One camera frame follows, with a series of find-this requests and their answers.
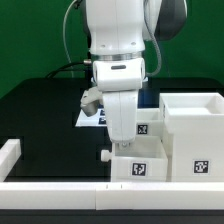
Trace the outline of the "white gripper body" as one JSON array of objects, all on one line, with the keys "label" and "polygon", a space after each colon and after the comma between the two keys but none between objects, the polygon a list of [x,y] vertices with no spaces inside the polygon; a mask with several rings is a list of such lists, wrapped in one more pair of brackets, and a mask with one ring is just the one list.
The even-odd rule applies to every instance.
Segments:
[{"label": "white gripper body", "polygon": [[110,140],[114,143],[133,142],[138,93],[145,77],[144,59],[95,61],[93,74],[102,93]]}]

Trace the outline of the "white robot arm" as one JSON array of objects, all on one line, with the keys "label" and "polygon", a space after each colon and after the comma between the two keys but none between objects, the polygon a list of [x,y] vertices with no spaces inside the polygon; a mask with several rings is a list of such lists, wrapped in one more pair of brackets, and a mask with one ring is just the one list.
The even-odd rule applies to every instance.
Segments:
[{"label": "white robot arm", "polygon": [[186,0],[85,0],[93,77],[101,94],[110,140],[129,144],[136,136],[138,93],[147,41],[175,37],[187,19]]}]

